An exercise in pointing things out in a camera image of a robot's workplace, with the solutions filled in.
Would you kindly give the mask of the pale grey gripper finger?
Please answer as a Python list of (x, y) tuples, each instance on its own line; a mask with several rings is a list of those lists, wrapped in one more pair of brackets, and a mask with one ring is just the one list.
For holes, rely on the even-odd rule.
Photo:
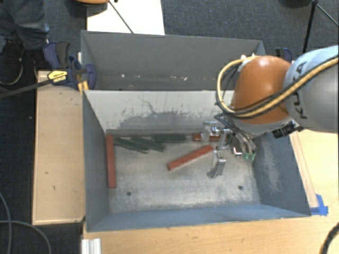
[(207, 176), (209, 178), (214, 178), (216, 173), (216, 164), (217, 164), (217, 156), (216, 151), (213, 152), (212, 161), (211, 161), (211, 167), (210, 170), (207, 172)]
[(223, 173), (223, 170), (226, 164), (226, 159), (223, 153), (221, 152), (218, 152), (216, 156), (217, 156), (217, 162), (215, 165), (215, 177), (218, 177), (218, 176), (221, 176)]

